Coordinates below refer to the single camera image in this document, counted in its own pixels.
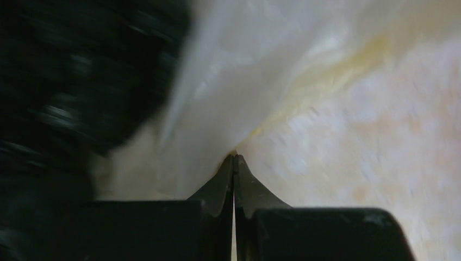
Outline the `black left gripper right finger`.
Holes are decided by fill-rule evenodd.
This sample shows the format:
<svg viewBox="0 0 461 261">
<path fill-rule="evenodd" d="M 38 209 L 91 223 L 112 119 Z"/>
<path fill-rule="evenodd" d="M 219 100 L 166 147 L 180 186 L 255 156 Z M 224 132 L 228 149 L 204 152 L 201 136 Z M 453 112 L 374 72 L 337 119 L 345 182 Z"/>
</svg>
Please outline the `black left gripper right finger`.
<svg viewBox="0 0 461 261">
<path fill-rule="evenodd" d="M 238 260 L 414 260 L 400 224 L 379 208 L 292 207 L 234 158 Z"/>
</svg>

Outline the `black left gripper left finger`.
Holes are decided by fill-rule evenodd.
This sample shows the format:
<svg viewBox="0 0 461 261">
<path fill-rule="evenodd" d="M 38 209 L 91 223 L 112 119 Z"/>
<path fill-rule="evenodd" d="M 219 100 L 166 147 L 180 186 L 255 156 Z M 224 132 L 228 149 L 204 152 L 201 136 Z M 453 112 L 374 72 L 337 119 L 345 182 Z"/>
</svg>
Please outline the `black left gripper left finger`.
<svg viewBox="0 0 461 261">
<path fill-rule="evenodd" d="M 230 260 L 233 163 L 186 200 L 100 201 L 86 209 L 84 260 Z"/>
</svg>

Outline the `large translucent white plastic bag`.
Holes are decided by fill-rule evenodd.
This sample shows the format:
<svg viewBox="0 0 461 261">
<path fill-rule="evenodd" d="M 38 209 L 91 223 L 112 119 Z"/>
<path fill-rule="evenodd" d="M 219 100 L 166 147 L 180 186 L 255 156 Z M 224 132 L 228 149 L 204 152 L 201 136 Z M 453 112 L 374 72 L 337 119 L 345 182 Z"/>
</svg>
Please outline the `large translucent white plastic bag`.
<svg viewBox="0 0 461 261">
<path fill-rule="evenodd" d="M 380 207 L 460 260 L 460 1 L 192 1 L 163 113 L 93 167 L 101 200 L 183 199 L 242 154 L 289 204 Z"/>
</svg>

